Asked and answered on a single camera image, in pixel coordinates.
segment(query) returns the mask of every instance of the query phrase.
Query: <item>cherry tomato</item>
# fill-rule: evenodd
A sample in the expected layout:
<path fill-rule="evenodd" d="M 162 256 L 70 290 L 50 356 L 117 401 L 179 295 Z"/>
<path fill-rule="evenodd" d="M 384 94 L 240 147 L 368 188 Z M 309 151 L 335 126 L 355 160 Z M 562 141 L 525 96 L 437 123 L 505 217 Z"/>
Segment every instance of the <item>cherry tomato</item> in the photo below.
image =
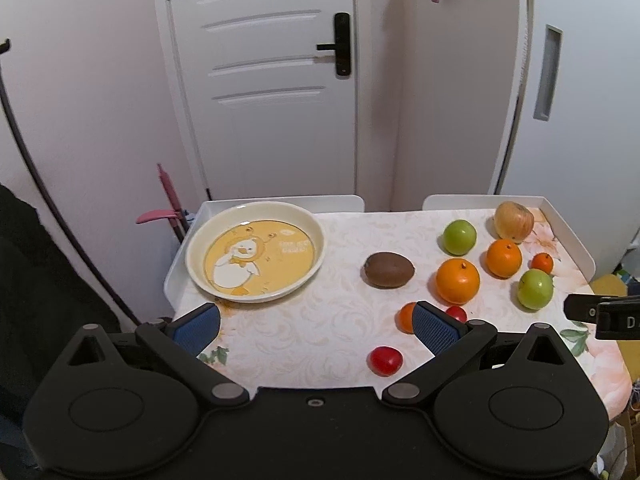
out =
<path fill-rule="evenodd" d="M 531 261 L 531 268 L 551 274 L 551 271 L 554 270 L 554 259 L 547 253 L 538 253 Z"/>
<path fill-rule="evenodd" d="M 456 318 L 460 323 L 466 323 L 466 312 L 461 306 L 450 306 L 447 309 L 447 314 Z"/>
<path fill-rule="evenodd" d="M 412 303 L 407 303 L 398 311 L 398 316 L 396 317 L 396 325 L 402 332 L 405 332 L 407 334 L 414 333 L 414 324 L 412 322 L 412 317 L 414 315 L 414 306 L 415 301 Z"/>
<path fill-rule="evenodd" d="M 400 369 L 404 359 L 402 354 L 395 348 L 379 346 L 369 354 L 367 361 L 373 373 L 382 377 L 389 377 L 389 375 L 395 374 Z"/>

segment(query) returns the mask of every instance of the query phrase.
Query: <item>blue gripper pad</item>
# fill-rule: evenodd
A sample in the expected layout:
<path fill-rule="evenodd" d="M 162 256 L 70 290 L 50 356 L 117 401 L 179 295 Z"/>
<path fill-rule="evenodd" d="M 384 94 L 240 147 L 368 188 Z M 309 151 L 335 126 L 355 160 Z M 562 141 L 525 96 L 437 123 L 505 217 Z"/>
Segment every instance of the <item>blue gripper pad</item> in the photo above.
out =
<path fill-rule="evenodd" d="M 215 303 L 205 303 L 169 323 L 164 333 L 180 348 L 198 356 L 220 331 L 220 311 Z"/>
<path fill-rule="evenodd" d="M 415 336 L 434 355 L 443 353 L 467 332 L 466 325 L 427 301 L 416 303 L 412 324 Z"/>

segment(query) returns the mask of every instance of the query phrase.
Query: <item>black cloth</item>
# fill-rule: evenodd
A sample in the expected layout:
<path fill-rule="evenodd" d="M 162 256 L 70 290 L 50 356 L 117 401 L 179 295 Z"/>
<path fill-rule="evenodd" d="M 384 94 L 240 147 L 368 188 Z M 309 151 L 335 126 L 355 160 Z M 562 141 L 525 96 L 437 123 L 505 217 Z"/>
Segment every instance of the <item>black cloth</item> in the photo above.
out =
<path fill-rule="evenodd" d="M 120 332 L 115 314 L 78 276 L 37 211 L 0 185 L 0 415 L 21 426 L 29 398 L 86 323 Z"/>

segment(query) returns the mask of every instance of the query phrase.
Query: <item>white door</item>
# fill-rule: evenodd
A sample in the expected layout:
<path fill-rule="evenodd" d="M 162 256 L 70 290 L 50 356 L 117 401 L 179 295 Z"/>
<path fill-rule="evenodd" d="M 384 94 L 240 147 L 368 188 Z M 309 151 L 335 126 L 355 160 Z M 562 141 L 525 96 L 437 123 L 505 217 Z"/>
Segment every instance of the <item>white door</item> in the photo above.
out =
<path fill-rule="evenodd" d="M 546 196 L 604 274 L 640 226 L 640 0 L 533 1 L 500 192 Z"/>
<path fill-rule="evenodd" d="M 334 14 L 353 0 L 170 0 L 188 111 L 214 199 L 349 194 L 355 77 Z"/>

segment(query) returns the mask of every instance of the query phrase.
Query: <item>plate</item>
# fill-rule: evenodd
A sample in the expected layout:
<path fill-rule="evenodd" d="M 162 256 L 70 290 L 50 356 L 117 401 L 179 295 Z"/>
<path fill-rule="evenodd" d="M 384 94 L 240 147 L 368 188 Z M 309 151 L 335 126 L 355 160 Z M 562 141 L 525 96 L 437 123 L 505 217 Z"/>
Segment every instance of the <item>plate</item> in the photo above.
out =
<path fill-rule="evenodd" d="M 303 285 L 325 252 L 326 235 L 312 213 L 284 202 L 252 202 L 209 219 L 191 239 L 185 263 L 209 294 L 262 303 Z"/>

